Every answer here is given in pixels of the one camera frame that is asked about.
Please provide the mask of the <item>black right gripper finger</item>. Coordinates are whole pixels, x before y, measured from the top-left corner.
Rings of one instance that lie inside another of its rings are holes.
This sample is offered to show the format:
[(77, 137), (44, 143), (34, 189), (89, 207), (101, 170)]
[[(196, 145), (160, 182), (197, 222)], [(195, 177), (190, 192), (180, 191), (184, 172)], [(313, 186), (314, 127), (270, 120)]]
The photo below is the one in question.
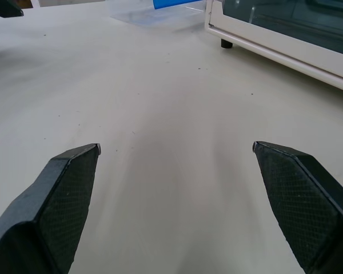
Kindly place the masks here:
[(12, 0), (0, 0), (0, 17), (22, 17), (22, 9)]
[(305, 273), (343, 273), (343, 186), (311, 155), (256, 141), (271, 209)]
[(89, 212), (98, 143), (51, 158), (0, 217), (0, 273), (68, 273)]

